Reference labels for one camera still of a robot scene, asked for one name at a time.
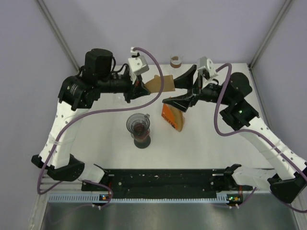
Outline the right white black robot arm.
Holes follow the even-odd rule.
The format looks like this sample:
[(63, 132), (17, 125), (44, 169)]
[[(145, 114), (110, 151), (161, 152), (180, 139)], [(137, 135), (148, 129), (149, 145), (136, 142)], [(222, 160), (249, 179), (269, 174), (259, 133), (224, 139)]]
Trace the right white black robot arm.
[(292, 203), (307, 186), (307, 161), (296, 155), (265, 124), (245, 97), (252, 92), (247, 76), (232, 72), (230, 63), (217, 69), (192, 66), (175, 79), (184, 95), (163, 100), (182, 112), (198, 101), (215, 103), (213, 123), (222, 137), (239, 134), (249, 141), (272, 166), (256, 169), (234, 164), (224, 171), (224, 184), (234, 190), (240, 185), (270, 190), (284, 204)]

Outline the clear plastic coffee dripper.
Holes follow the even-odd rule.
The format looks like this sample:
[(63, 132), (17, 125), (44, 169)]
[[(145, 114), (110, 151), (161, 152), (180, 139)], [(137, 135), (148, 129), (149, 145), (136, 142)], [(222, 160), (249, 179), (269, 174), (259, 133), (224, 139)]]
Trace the clear plastic coffee dripper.
[(133, 138), (144, 138), (150, 131), (150, 115), (135, 113), (126, 121), (126, 128)]

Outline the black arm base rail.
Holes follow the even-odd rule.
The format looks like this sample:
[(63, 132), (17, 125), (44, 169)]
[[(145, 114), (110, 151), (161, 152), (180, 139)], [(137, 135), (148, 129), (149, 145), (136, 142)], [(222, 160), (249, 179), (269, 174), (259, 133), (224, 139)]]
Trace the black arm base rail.
[(215, 198), (222, 191), (251, 191), (237, 185), (224, 169), (107, 169), (100, 183), (114, 198)]

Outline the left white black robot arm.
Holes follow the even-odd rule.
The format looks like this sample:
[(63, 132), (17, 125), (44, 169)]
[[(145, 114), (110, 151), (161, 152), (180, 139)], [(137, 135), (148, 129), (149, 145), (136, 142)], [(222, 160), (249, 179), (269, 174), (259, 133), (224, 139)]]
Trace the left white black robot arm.
[(84, 163), (71, 153), (81, 120), (74, 122), (61, 137), (59, 132), (73, 119), (88, 113), (103, 93), (121, 93), (126, 102), (149, 95), (141, 74), (149, 70), (146, 59), (137, 51), (122, 68), (115, 71), (116, 60), (109, 50), (95, 48), (85, 54), (84, 65), (78, 75), (62, 83), (57, 112), (47, 142), (31, 162), (38, 168), (46, 166), (49, 177), (56, 181), (72, 182), (77, 179), (92, 181), (98, 190), (107, 188), (109, 179), (102, 168)]

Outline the brown paper coffee filter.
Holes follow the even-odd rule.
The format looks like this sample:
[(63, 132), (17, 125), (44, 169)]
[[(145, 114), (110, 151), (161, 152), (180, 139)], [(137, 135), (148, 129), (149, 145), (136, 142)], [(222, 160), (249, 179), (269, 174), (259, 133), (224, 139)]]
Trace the brown paper coffee filter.
[[(150, 93), (160, 92), (161, 86), (161, 77), (158, 75), (154, 75), (153, 79), (145, 83), (145, 87), (149, 90)], [(173, 75), (164, 75), (163, 92), (174, 92), (175, 90)]]

